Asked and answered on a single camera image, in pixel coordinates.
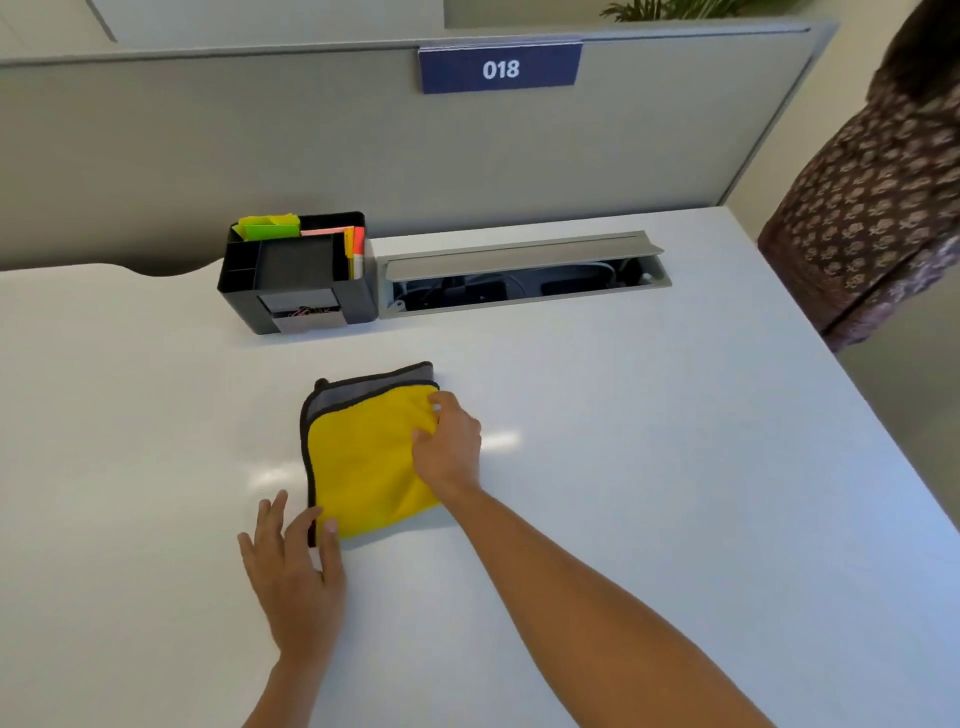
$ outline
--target forearm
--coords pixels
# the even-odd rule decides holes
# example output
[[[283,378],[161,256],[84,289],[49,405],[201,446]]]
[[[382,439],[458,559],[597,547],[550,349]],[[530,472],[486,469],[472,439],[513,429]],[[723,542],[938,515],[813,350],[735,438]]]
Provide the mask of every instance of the forearm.
[[[324,679],[321,665],[300,665],[281,657],[244,728],[306,728]]]
[[[495,498],[471,491],[449,508],[580,725],[770,725],[668,622]]]

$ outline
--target person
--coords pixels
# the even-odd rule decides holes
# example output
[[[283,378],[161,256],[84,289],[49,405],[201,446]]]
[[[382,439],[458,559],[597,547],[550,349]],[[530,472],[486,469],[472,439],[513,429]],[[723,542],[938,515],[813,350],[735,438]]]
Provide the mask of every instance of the person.
[[[449,392],[431,395],[433,435],[413,433],[414,467],[464,529],[547,684],[581,726],[736,726],[770,721],[656,612],[539,533],[480,487],[480,423]],[[279,658],[245,728],[304,728],[346,608],[336,523],[318,539],[308,508],[282,531],[287,494],[262,500],[243,563]]]
[[[758,244],[834,352],[960,259],[960,2],[913,11]]]

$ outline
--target patterned dress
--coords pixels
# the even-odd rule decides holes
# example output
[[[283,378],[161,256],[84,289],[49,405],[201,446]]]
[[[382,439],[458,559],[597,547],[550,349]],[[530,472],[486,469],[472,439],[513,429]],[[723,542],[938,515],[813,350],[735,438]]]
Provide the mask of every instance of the patterned dress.
[[[960,259],[960,73],[920,106],[883,70],[867,107],[804,169],[760,236],[834,352]]]

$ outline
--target number sign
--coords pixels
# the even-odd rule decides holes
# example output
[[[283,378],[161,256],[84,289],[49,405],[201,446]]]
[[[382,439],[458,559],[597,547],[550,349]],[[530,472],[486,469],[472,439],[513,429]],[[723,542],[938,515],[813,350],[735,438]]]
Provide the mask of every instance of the number sign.
[[[581,42],[420,48],[423,93],[573,85]]]

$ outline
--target desk surface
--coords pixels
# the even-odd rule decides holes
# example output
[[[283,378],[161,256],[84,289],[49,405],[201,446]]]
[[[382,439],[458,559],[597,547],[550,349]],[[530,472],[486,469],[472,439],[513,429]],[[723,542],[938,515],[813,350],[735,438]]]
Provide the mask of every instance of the desk surface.
[[[235,534],[305,503],[313,381],[432,360],[486,487],[660,611],[780,728],[955,726],[960,536],[724,209],[646,230],[674,285],[252,335],[217,266],[0,275],[0,715],[233,728],[275,652]],[[442,511],[346,552],[317,726],[571,725]]]

